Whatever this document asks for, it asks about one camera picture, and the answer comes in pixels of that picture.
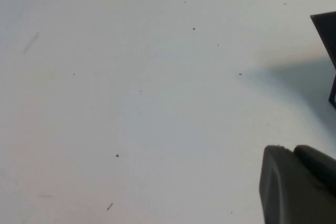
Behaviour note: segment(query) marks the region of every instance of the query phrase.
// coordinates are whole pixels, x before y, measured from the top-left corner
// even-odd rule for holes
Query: dark gray plastic object
[[[311,15],[317,32],[319,33],[324,47],[336,68],[336,12]],[[336,109],[336,76],[329,95],[329,102]]]
[[[336,161],[312,147],[267,146],[259,191],[266,224],[336,223]]]

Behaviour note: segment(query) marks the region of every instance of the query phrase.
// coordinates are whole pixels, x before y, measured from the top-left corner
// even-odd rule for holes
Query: white table
[[[333,10],[0,0],[1,223],[263,223],[266,145],[336,156]]]

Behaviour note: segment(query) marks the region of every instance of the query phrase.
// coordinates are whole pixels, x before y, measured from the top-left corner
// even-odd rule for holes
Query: debris
[[[110,208],[112,207],[113,202],[109,205],[109,207],[107,208],[107,211],[110,210]]]

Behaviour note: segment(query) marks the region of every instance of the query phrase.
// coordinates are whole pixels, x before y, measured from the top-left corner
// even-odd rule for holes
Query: white surface
[[[262,223],[266,145],[336,156],[334,0],[0,5],[1,223]]]

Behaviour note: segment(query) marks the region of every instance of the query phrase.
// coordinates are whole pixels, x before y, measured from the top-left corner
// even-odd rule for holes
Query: scratch mark
[[[109,207],[107,208],[107,211],[110,210],[110,208],[112,207],[113,202],[109,205]]]
[[[38,37],[40,37],[40,32],[38,31],[35,36],[30,40],[30,42],[26,45],[25,49],[23,49],[23,55],[25,55],[30,47],[37,41]]]
[[[42,195],[42,194],[37,195],[37,197],[39,197],[39,198],[53,198],[52,195]]]

